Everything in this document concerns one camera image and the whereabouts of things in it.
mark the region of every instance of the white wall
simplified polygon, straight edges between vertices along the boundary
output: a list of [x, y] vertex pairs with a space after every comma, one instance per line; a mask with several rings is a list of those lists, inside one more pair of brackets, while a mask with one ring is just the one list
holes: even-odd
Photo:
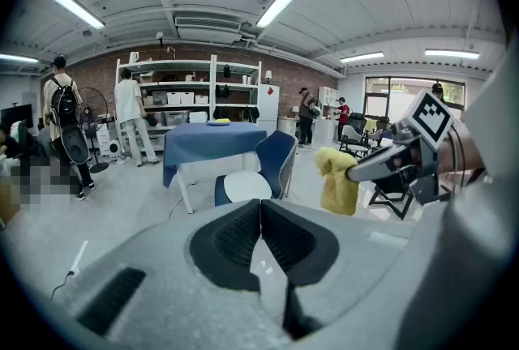
[[[366, 78], [388, 76], [386, 73], [373, 72], [362, 74], [347, 74], [345, 79], [338, 80], [339, 96], [346, 99], [346, 104], [354, 113], [362, 113], [364, 109], [364, 88], [366, 87]], [[460, 82], [465, 84], [465, 109], [467, 109], [472, 102], [479, 95], [485, 81], [481, 79], [469, 78], [461, 75], [446, 75], [435, 74], [431, 72], [420, 72], [419, 70], [413, 72], [391, 72], [393, 78], [424, 78], [424, 79], [442, 79]]]
[[12, 107], [13, 102], [22, 105], [22, 94], [33, 92], [36, 103], [32, 106], [33, 133], [37, 134], [38, 118], [41, 117], [40, 79], [30, 76], [0, 75], [0, 109]]
[[344, 97], [352, 113], [361, 113], [364, 110], [364, 78], [364, 74], [353, 74], [337, 81], [339, 96]]

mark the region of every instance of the computer monitor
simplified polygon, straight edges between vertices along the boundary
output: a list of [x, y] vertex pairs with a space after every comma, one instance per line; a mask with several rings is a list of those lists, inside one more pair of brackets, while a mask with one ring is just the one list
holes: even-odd
[[23, 120], [25, 120], [27, 128], [32, 128], [32, 106], [28, 104], [3, 109], [0, 111], [0, 118], [2, 119], [2, 124], [9, 128], [11, 128], [14, 122]]

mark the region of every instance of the air conditioner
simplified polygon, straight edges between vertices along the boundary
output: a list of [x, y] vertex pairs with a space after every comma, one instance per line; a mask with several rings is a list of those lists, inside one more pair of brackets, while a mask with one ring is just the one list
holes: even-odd
[[198, 28], [222, 30], [225, 32], [238, 32], [241, 24], [225, 18], [177, 16], [175, 17], [177, 28]]
[[183, 41], [212, 42], [232, 45], [242, 38], [237, 32], [223, 32], [212, 29], [178, 28], [178, 35]]

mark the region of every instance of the window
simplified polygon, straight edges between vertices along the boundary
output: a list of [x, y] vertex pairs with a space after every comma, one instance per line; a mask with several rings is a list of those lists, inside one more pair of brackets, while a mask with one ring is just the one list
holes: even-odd
[[364, 115], [386, 117], [388, 112], [389, 78], [366, 78]]
[[444, 101], [455, 118], [465, 109], [465, 85], [450, 81], [422, 78], [366, 78], [364, 115], [389, 117], [397, 122], [423, 88], [431, 89], [440, 82], [444, 89]]

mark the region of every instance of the man in white shirt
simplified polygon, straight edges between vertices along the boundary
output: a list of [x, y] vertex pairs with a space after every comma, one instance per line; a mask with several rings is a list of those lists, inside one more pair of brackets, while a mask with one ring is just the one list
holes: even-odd
[[131, 79], [131, 72], [126, 68], [121, 69], [120, 75], [122, 81], [115, 86], [117, 120], [119, 124], [125, 124], [128, 139], [130, 140], [131, 156], [137, 162], [137, 167], [143, 165], [143, 158], [140, 155], [135, 137], [135, 128], [137, 127], [140, 138], [143, 140], [148, 163], [157, 164], [159, 159], [155, 155], [155, 151], [149, 141], [148, 131], [146, 130], [144, 118], [147, 114], [144, 110], [139, 84]]
[[[54, 78], [58, 81], [58, 83], [65, 87], [71, 84], [71, 77], [65, 73], [66, 59], [59, 55], [57, 56], [51, 64], [52, 72], [54, 74]], [[78, 105], [83, 103], [81, 100], [81, 96], [78, 93], [78, 87], [74, 84], [72, 85], [72, 89], [74, 90], [74, 95], [77, 100]], [[75, 192], [75, 197], [78, 200], [84, 200], [83, 188], [86, 186], [90, 190], [94, 191], [96, 186], [90, 177], [90, 170], [88, 169], [88, 164], [77, 164], [77, 168], [79, 170], [79, 174], [81, 175], [82, 183], [79, 183], [78, 177], [75, 173], [70, 174], [71, 171], [71, 158], [66, 153], [65, 147], [63, 146], [61, 131], [59, 126], [50, 121], [51, 115], [51, 105], [52, 98], [54, 93], [58, 90], [58, 85], [54, 83], [52, 79], [48, 80], [43, 88], [43, 96], [45, 98], [45, 105], [43, 108], [43, 115], [45, 118], [45, 123], [50, 126], [50, 140], [52, 141], [52, 147], [56, 157], [59, 159], [60, 164], [60, 176], [68, 177], [71, 176], [71, 187]]]

